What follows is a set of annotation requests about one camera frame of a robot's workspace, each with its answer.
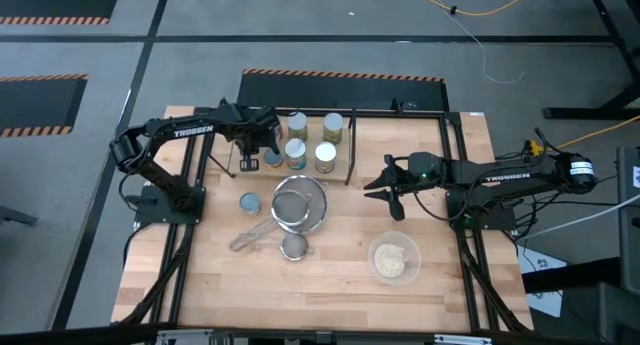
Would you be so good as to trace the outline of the black hazard striped floor mat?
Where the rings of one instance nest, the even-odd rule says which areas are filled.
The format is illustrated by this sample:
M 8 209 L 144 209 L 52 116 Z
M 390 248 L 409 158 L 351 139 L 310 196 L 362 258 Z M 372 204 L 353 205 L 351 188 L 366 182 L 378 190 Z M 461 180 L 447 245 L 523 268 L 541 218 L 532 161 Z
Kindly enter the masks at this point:
M 247 68 L 237 102 L 282 108 L 362 108 L 448 111 L 445 81 L 438 77 L 320 70 Z
M 0 25 L 106 25 L 117 0 L 0 0 Z
M 0 137 L 68 135 L 87 74 L 0 77 Z

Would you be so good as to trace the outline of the grey stand foot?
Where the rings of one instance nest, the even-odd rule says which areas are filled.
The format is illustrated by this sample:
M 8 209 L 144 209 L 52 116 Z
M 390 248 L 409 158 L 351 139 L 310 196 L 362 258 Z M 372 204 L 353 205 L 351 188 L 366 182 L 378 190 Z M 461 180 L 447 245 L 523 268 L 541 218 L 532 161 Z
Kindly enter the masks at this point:
M 34 226 L 37 222 L 37 218 L 24 212 L 0 205 L 0 224 L 7 221 Z

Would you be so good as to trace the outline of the wooden shelf with black legs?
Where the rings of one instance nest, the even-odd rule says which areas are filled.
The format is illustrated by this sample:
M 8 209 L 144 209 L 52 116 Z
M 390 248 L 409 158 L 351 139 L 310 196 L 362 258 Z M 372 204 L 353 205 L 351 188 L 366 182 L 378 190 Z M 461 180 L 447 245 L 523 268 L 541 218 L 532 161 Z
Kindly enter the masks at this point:
M 279 140 L 278 147 L 282 158 L 279 166 L 267 165 L 264 159 L 264 153 L 267 148 L 261 148 L 258 155 L 253 155 L 254 160 L 259 161 L 259 169 L 254 172 L 242 172 L 239 167 L 241 156 L 237 146 L 234 143 L 228 143 L 221 135 L 217 135 L 213 142 L 211 156 L 217 160 L 214 162 L 211 158 L 207 161 L 207 175 L 234 175 L 236 178 L 241 176 L 253 178 L 284 178 L 291 175 L 306 175 L 316 178 L 320 181 L 341 182 L 348 185 L 353 178 L 356 164 L 356 114 L 354 110 L 347 110 L 342 114 L 343 126 L 341 141 L 335 146 L 336 157 L 333 161 L 334 168 L 331 172 L 322 173 L 316 168 L 316 148 L 324 141 L 324 117 L 330 113 L 330 110 L 324 109 L 304 109 L 303 113 L 307 116 L 307 140 L 306 146 L 306 166 L 300 170 L 294 170 L 289 167 L 287 157 L 285 155 L 286 143 L 290 140 L 288 134 L 288 118 L 281 116 L 280 124 L 282 129 L 282 137 Z

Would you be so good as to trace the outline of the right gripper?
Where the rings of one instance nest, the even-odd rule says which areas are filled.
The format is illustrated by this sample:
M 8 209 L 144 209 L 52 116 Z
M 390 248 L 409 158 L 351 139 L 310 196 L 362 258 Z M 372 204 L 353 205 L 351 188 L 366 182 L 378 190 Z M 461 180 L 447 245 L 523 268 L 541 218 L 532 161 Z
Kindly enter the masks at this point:
M 435 215 L 419 199 L 418 193 L 439 187 L 444 183 L 443 160 L 429 152 L 414 152 L 408 156 L 394 157 L 384 155 L 386 168 L 382 175 L 363 186 L 364 190 L 389 187 L 365 193 L 364 196 L 389 203 L 391 217 L 396 221 L 405 219 L 404 207 L 400 197 L 412 194 L 422 208 L 431 217 L 445 221 L 443 216 Z

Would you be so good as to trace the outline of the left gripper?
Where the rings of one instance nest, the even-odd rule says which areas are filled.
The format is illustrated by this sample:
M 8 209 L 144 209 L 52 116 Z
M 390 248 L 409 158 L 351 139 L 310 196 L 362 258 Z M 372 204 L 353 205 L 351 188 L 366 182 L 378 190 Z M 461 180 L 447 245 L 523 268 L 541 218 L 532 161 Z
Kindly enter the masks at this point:
M 252 109 L 238 105 L 237 108 L 241 121 L 236 128 L 234 142 L 241 154 L 240 171 L 254 172 L 259 169 L 259 161 L 253 155 L 257 155 L 261 148 L 266 148 L 265 156 L 279 155 L 280 135 L 273 129 L 280 125 L 279 117 L 273 106 Z

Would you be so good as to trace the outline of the small teal tin can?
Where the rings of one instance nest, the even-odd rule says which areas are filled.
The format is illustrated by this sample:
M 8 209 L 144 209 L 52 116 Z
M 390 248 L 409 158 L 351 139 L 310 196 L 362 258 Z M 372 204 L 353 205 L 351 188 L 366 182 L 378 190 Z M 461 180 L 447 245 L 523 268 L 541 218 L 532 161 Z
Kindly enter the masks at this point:
M 253 192 L 244 193 L 239 200 L 241 210 L 250 216 L 256 216 L 261 212 L 261 199 Z

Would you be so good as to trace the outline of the silver metal bracket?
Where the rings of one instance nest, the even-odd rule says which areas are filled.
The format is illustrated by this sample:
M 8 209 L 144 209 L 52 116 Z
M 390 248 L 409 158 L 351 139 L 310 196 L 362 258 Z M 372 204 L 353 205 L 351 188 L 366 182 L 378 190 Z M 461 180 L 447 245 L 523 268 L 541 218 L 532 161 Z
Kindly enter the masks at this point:
M 435 334 L 434 343 L 437 345 L 493 345 L 491 338 L 453 334 Z
M 159 331 L 154 345 L 216 345 L 210 329 L 176 329 Z

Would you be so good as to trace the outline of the black table leg frame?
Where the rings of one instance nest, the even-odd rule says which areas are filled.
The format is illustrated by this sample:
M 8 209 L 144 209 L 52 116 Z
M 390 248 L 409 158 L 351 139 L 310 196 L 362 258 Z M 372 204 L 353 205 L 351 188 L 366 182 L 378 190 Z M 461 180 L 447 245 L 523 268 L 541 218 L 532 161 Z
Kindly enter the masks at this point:
M 608 41 L 613 44 L 622 56 L 631 82 L 619 94 L 596 108 L 548 107 L 543 109 L 546 119 L 554 120 L 640 120 L 640 105 L 632 103 L 640 100 L 640 69 L 636 66 L 633 55 L 629 51 L 622 34 L 614 24 L 603 0 L 592 0 L 607 33 Z

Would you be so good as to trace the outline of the clear glass bowl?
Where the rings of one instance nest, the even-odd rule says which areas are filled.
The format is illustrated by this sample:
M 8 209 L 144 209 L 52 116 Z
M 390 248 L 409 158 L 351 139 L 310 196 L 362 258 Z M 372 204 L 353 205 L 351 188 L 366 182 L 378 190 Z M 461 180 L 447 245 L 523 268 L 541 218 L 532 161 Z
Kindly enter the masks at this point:
M 395 244 L 404 249 L 405 271 L 396 278 L 381 276 L 374 267 L 374 252 L 382 244 Z M 408 235 L 398 231 L 387 231 L 378 235 L 370 244 L 368 250 L 368 263 L 374 276 L 382 283 L 390 286 L 404 286 L 413 282 L 420 273 L 421 253 L 418 245 Z

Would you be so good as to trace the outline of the medium metal mesh strainer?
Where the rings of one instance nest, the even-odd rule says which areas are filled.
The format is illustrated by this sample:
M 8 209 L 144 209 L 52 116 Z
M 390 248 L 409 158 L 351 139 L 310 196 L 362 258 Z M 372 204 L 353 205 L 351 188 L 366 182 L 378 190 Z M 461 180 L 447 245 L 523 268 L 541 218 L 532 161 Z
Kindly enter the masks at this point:
M 308 219 L 312 198 L 311 194 L 303 194 L 295 190 L 278 191 L 271 203 L 270 216 L 237 236 L 230 242 L 229 248 L 238 252 L 277 228 L 286 231 L 297 228 Z

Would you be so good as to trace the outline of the peaches label tin can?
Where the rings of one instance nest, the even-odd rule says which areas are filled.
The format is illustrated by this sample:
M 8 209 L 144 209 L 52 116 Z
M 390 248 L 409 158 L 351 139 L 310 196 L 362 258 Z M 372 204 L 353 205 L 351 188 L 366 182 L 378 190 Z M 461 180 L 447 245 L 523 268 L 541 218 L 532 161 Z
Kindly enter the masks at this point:
M 336 147 L 331 142 L 322 142 L 315 149 L 315 168 L 327 174 L 334 170 L 337 157 Z

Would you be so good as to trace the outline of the oranges label tin can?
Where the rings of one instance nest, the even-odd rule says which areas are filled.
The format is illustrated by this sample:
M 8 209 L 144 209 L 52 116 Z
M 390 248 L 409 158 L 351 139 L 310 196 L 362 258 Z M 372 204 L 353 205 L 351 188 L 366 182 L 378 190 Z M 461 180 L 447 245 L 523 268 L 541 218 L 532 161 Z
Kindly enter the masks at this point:
M 337 145 L 342 140 L 344 118 L 339 113 L 329 113 L 323 120 L 323 140 Z

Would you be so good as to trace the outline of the white paper sheet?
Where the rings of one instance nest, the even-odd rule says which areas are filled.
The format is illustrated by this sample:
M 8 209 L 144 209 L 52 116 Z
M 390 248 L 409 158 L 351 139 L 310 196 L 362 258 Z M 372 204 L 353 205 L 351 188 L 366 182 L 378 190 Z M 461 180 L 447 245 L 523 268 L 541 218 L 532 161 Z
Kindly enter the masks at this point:
M 518 261 L 522 275 L 542 270 L 563 268 L 565 261 L 529 250 L 524 246 L 517 246 Z M 542 312 L 554 318 L 561 316 L 563 291 L 556 290 L 544 293 L 531 293 L 526 295 L 527 304 L 531 309 Z

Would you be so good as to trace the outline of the blue green label tin can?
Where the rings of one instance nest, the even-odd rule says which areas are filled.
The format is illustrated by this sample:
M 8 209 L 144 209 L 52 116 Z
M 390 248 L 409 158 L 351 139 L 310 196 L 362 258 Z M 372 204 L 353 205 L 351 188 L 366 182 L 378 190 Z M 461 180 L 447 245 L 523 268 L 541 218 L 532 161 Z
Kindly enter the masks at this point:
M 306 144 L 299 138 L 290 139 L 284 148 L 287 166 L 292 170 L 302 170 L 306 167 Z

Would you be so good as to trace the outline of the grey cabinet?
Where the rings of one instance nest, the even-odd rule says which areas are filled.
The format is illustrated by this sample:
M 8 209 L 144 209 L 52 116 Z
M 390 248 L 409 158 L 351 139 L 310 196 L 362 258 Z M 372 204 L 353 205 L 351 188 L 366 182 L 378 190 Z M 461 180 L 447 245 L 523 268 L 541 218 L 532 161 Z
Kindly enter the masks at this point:
M 640 146 L 616 150 L 621 284 L 640 295 Z

